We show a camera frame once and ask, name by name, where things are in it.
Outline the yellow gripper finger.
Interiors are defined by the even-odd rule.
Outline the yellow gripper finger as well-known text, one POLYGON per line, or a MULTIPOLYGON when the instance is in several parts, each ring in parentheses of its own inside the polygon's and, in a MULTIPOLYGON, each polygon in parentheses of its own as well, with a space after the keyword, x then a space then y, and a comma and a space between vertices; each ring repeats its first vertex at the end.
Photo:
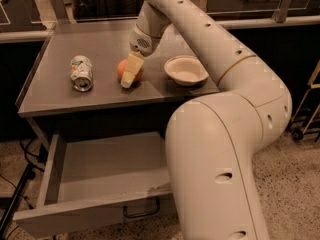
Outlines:
POLYGON ((142 69, 144 64, 144 57, 140 52, 131 52, 127 58, 127 64, 123 73, 121 86, 130 88, 134 83, 134 79, 138 72, 142 69))

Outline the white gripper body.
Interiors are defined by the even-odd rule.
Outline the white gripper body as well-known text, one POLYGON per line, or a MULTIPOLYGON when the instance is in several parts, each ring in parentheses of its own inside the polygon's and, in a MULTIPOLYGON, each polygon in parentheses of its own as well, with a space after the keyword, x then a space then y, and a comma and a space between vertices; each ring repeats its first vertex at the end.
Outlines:
POLYGON ((160 39, 145 34, 135 25, 131 31, 129 42, 132 51, 139 52, 144 57, 148 57, 155 52, 160 39))

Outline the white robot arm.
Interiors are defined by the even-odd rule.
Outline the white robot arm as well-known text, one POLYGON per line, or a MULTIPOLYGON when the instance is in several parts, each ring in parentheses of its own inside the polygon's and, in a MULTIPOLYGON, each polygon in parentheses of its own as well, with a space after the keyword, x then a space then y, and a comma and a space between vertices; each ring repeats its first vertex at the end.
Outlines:
POLYGON ((173 25, 218 91, 171 116, 166 160, 184 240, 270 240, 252 157, 284 132, 290 92, 278 75, 191 0, 145 0, 130 36, 128 88, 173 25))

